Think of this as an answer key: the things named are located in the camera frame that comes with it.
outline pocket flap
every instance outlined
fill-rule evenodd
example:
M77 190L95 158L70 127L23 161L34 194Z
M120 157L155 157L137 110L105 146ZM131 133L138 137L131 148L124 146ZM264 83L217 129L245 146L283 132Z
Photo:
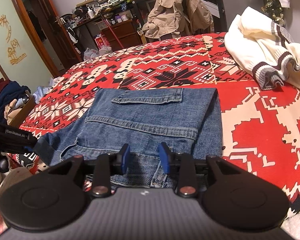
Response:
M116 104L164 104L181 103L182 90L178 89L151 89L151 90L127 90L111 100Z

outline bed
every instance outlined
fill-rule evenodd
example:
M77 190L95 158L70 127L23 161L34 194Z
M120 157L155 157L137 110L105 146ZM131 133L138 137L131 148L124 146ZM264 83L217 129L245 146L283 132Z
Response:
M81 117L100 88L141 90L216 87L223 122L223 158L280 187L288 217L300 212L300 90L261 91L227 52L225 33L148 43L74 65L45 95L21 129L36 137ZM37 155L13 155L34 174ZM85 190L91 186L85 183Z

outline knit sweater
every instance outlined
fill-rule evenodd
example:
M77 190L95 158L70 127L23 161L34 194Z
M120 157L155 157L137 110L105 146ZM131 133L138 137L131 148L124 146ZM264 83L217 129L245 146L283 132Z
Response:
M248 7L242 16L237 15L225 46L262 90L283 86L284 81L300 89L300 44L262 13Z

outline gold calligraphy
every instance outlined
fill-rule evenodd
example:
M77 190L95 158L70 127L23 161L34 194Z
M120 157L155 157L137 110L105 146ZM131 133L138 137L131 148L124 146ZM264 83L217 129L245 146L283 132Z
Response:
M0 16L0 26L5 27L8 30L8 35L6 37L7 43L11 40L12 29L8 20L6 19L6 15ZM17 56L16 48L21 48L17 39L13 39L11 42L11 47L8 47L8 57L10 58L11 65L18 64L21 60L23 60L27 54L23 53L21 56Z

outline navy blue clothing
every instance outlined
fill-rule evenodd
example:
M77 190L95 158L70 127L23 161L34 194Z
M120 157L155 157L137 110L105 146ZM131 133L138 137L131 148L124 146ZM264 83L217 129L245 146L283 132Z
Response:
M4 118L5 106L10 104L14 99L23 97L26 91L30 91L27 86L20 86L18 82L11 81L0 93L0 123L6 124Z
M117 153L130 144L127 174L114 185L172 187L164 174L158 145L195 159L221 156L221 109L216 89L100 89L84 115L54 133L41 136L34 152L48 165L75 155L85 160Z

